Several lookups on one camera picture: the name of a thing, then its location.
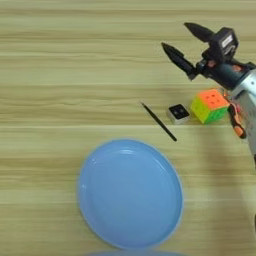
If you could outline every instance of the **blue plate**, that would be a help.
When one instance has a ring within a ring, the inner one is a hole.
[[[122,249],[145,249],[165,241],[183,209],[180,180],[155,148],[114,140],[97,148],[78,180],[80,209],[91,229]]]

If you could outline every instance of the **plate rim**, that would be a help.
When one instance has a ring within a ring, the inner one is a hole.
[[[98,151],[100,151],[103,147],[106,147],[112,143],[115,143],[115,142],[122,142],[122,141],[127,141],[127,142],[135,142],[137,144],[141,144],[143,146],[146,146],[147,148],[150,148],[151,150],[155,151],[157,154],[159,154],[164,161],[166,161],[168,163],[168,165],[171,166],[171,169],[172,171],[174,172],[175,174],[175,177],[176,177],[176,180],[178,182],[178,185],[179,185],[179,192],[180,192],[180,195],[181,195],[181,203],[180,203],[180,209],[179,209],[179,217],[177,219],[177,222],[174,226],[174,228],[168,233],[168,235],[166,237],[164,237],[163,239],[159,239],[159,241],[157,241],[156,243],[149,245],[149,246],[140,246],[140,247],[129,247],[129,246],[123,246],[123,245],[120,245],[118,243],[115,243],[111,240],[109,240],[108,238],[100,235],[95,227],[93,227],[93,225],[91,224],[91,221],[89,220],[88,216],[86,216],[86,214],[84,213],[84,211],[82,210],[82,207],[81,207],[81,200],[80,200],[80,191],[81,191],[81,176],[82,176],[82,172],[83,172],[83,169],[84,167],[86,166],[86,163],[90,161],[90,159],[93,158],[93,156],[95,154],[97,154]],[[112,246],[115,246],[116,248],[120,248],[120,249],[125,249],[125,250],[134,250],[134,249],[150,249],[150,248],[153,248],[153,247],[156,247],[162,243],[164,243],[165,241],[167,241],[173,233],[175,233],[175,231],[177,230],[177,228],[179,227],[180,223],[181,223],[181,219],[182,219],[182,216],[183,216],[183,212],[184,212],[184,191],[183,191],[183,186],[182,186],[182,182],[181,182],[181,179],[176,171],[176,168],[172,165],[172,163],[169,161],[169,159],[160,151],[158,150],[155,146],[152,146],[150,144],[147,144],[141,140],[137,140],[137,139],[131,139],[131,138],[120,138],[120,139],[112,139],[112,140],[108,140],[108,141],[105,141],[104,143],[98,145],[96,148],[94,148],[90,154],[85,158],[85,160],[83,161],[82,163],[82,166],[80,168],[80,172],[79,172],[79,175],[78,175],[78,178],[77,178],[77,190],[76,190],[76,193],[77,193],[77,203],[78,203],[78,206],[79,206],[79,210],[80,210],[80,213],[83,217],[83,220],[86,221],[86,224],[88,225],[88,227],[90,228],[90,230],[98,237],[100,238],[103,242],[105,243],[108,243],[109,245],[112,245]]]

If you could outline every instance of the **black pen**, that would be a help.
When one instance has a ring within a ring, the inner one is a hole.
[[[174,140],[177,141],[177,138],[170,132],[170,130],[163,124],[163,122],[157,117],[157,115],[143,102],[141,105],[147,110],[147,112],[153,117],[153,119],[162,127],[162,129]]]

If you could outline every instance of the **rubik's cube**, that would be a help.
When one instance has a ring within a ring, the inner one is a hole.
[[[193,100],[190,109],[203,123],[208,124],[221,119],[229,103],[217,89],[200,92]]]

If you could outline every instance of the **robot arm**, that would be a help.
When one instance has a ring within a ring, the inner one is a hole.
[[[185,23],[185,26],[195,37],[209,44],[209,48],[202,53],[202,60],[194,67],[183,53],[162,43],[165,53],[190,80],[201,74],[230,92],[243,111],[247,138],[256,163],[256,65],[234,59],[238,40],[233,29],[222,28],[214,33],[195,23]]]

